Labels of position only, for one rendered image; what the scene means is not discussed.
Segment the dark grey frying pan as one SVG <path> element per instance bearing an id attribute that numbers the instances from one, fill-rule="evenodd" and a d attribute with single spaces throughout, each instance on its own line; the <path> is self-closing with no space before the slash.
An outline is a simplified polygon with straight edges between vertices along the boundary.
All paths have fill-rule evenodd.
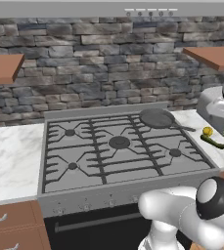
<path id="1" fill-rule="evenodd" d="M 167 110 L 161 108 L 144 109 L 139 114 L 140 121 L 146 126 L 154 129 L 184 129 L 195 132 L 194 128 L 179 125 L 175 117 Z"/>

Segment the silver range hood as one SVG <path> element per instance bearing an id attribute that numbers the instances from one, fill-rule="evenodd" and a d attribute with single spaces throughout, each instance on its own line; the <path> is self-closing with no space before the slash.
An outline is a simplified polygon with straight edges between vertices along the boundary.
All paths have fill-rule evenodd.
<path id="1" fill-rule="evenodd" d="M 224 0 L 0 0 L 0 18 L 224 16 Z"/>

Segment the silver gas hob stove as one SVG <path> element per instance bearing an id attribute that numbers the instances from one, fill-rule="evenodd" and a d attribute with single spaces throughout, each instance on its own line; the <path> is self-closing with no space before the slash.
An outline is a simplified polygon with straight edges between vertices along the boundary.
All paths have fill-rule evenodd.
<path id="1" fill-rule="evenodd" d="M 133 204 L 155 188 L 198 187 L 219 168 L 182 129 L 154 129 L 140 121 L 166 102 L 49 111 L 45 114 L 38 201 L 43 216 Z"/>

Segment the green squash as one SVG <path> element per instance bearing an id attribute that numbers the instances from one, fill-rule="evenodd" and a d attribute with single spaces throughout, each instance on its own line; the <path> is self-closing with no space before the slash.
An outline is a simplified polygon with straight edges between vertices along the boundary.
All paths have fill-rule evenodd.
<path id="1" fill-rule="evenodd" d="M 202 134 L 201 135 L 201 140 L 203 140 L 204 142 L 206 142 L 206 143 L 208 143 L 208 144 L 210 144 L 212 146 L 215 146 L 215 147 L 217 147 L 219 149 L 224 149 L 224 144 L 217 143 L 216 141 L 214 141 L 212 138 L 210 138 L 207 135 Z"/>

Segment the black oven door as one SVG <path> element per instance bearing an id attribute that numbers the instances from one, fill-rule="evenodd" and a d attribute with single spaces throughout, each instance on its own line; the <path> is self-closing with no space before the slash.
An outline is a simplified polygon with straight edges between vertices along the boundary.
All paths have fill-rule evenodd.
<path id="1" fill-rule="evenodd" d="M 136 203 L 45 218 L 44 223 L 52 250 L 138 250 L 152 224 L 143 217 L 55 233 L 55 223 L 72 225 L 133 213 L 139 213 Z"/>

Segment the brown wooden drawer front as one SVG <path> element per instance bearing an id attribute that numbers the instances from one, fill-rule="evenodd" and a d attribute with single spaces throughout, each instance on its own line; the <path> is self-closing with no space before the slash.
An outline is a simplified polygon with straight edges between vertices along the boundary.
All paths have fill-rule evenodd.
<path id="1" fill-rule="evenodd" d="M 0 223 L 0 231 L 26 229 L 44 224 L 40 206 L 36 200 L 0 205 L 0 218 L 8 218 Z"/>
<path id="2" fill-rule="evenodd" d="M 43 226 L 17 229 L 0 233 L 0 250 L 20 244 L 18 250 L 51 250 L 47 232 Z"/>

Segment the brown wooden wall shelf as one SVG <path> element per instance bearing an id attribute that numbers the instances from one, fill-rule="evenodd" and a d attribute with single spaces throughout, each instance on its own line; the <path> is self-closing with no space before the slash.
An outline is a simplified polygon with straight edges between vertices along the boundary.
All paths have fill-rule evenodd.
<path id="1" fill-rule="evenodd" d="M 183 53 L 217 71 L 224 71 L 224 47 L 188 47 Z"/>
<path id="2" fill-rule="evenodd" d="M 24 54 L 0 55 L 0 85 L 13 84 L 24 62 Z"/>

